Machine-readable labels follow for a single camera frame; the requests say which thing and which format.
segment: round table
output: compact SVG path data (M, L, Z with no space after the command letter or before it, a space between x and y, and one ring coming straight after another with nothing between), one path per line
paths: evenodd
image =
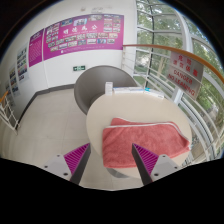
M133 122L167 122L178 125L181 132L191 143L191 129L186 115L173 102L146 93L120 93L112 96L102 95L90 107L87 119L87 133L92 147L102 158L103 129L110 126L113 118L120 117ZM179 166L189 152L172 160ZM114 168L126 176L141 178L138 168Z

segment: tiled floor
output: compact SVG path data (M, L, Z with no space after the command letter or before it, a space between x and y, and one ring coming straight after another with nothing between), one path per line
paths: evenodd
M17 136L0 121L0 155L40 167L56 154L66 154L88 143L86 115L77 106L73 91L37 96L26 111ZM139 188L143 184L140 179L111 176L102 158L92 149L80 186L122 190Z

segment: white wall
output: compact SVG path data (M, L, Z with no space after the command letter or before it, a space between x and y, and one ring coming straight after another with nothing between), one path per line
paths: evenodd
M27 43L30 37L39 30L61 20L92 14L94 7L103 7L103 13L124 15L124 44L136 43L136 1L135 0L65 0L61 1L37 15L16 36L7 50L0 66L0 96L5 92L5 82L9 80L9 68L16 64L18 50ZM111 65L121 68L122 51L91 50L61 55L27 68L29 79L18 83L20 96L14 97L15 115L20 117L25 106L35 92L55 86L73 84L83 71L73 72L72 67L86 65L89 69L97 65Z

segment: pink sign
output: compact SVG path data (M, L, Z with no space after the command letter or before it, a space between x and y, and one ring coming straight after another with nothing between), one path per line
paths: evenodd
M123 49L124 16L94 14L73 17L45 29L44 60L76 51Z
M42 61L42 37L43 37L44 29L35 33L32 37L30 37L29 44L29 66Z

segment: pink towel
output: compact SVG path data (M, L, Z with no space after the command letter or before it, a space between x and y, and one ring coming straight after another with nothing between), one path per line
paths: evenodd
M136 167L132 143L170 158L188 152L190 142L173 122L141 123L114 118L103 130L103 163L108 168Z

